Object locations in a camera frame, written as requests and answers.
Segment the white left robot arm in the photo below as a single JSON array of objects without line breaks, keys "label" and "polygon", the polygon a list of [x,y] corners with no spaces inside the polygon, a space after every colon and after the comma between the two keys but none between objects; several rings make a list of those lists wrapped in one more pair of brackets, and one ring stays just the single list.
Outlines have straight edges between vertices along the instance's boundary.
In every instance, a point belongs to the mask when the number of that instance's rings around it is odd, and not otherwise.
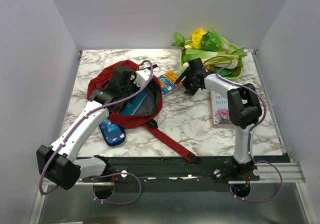
[{"label": "white left robot arm", "polygon": [[139,88],[135,85],[139,66],[124,61],[105,68],[88,86],[88,102],[71,126],[51,145],[41,145],[36,152],[40,180],[48,179],[69,190],[83,178],[96,177],[104,182],[111,170],[101,156],[77,159],[96,127],[114,108],[127,101]]}]

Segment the orange treehouse storybook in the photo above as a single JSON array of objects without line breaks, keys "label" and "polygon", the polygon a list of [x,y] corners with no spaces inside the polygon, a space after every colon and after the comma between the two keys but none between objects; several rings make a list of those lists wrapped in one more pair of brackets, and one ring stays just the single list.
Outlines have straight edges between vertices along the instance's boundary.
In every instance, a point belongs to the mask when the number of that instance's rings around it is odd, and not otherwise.
[{"label": "orange treehouse storybook", "polygon": [[163,96],[170,94],[183,86],[181,82],[176,84],[176,80],[179,76],[173,70],[170,70],[157,78],[160,82],[161,93]]}]

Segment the red student backpack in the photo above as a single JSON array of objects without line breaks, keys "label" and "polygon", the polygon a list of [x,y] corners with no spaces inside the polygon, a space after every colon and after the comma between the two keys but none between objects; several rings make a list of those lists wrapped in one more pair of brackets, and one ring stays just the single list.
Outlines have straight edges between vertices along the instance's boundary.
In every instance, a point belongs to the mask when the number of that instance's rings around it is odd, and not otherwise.
[{"label": "red student backpack", "polygon": [[[96,89],[106,88],[108,82],[111,79],[113,70],[116,67],[121,66],[130,68],[133,71],[137,71],[139,68],[138,64],[130,60],[120,61],[109,67],[106,67],[97,77],[95,77],[89,82],[87,88],[87,99],[90,98],[90,96]],[[117,113],[116,111],[110,111],[108,119],[126,129],[144,127],[158,140],[160,140],[169,148],[177,152],[188,162],[198,164],[200,162],[200,158],[197,155],[195,155],[194,153],[192,153],[191,151],[189,151],[181,144],[179,144],[178,142],[176,142],[175,140],[173,140],[168,135],[166,135],[158,129],[158,124],[154,120],[154,117],[156,117],[159,114],[163,107],[163,95],[161,91],[160,82],[156,77],[152,78],[150,83],[147,85],[146,90],[149,92],[148,97],[151,98],[151,108],[147,109],[151,112],[150,115],[125,115]]]}]

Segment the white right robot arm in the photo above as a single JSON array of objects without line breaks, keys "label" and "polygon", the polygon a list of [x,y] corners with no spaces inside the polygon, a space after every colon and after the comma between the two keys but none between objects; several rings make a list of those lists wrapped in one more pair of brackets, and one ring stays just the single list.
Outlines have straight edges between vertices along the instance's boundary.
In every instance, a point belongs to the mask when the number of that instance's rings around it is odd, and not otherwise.
[{"label": "white right robot arm", "polygon": [[188,62],[188,67],[176,80],[176,83],[180,82],[187,95],[195,95],[199,89],[208,89],[227,98],[229,118],[235,126],[235,150],[230,175],[236,180],[243,179],[254,166],[253,128],[259,124],[260,117],[265,117],[259,101],[261,96],[250,83],[242,85],[223,78],[218,72],[208,71],[200,58]]}]

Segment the blue paperback book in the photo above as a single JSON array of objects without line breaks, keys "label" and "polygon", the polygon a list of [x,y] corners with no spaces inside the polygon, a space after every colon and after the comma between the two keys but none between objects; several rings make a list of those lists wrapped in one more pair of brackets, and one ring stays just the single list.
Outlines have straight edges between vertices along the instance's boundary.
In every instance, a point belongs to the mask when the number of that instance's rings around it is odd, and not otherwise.
[{"label": "blue paperback book", "polygon": [[126,107],[124,108],[124,110],[122,112],[120,112],[120,114],[133,115],[137,111],[139,106],[142,104],[142,102],[144,101],[146,96],[147,96],[146,91],[142,91],[141,93],[139,93],[137,96],[134,97],[134,99],[132,101],[129,101],[127,103]]}]

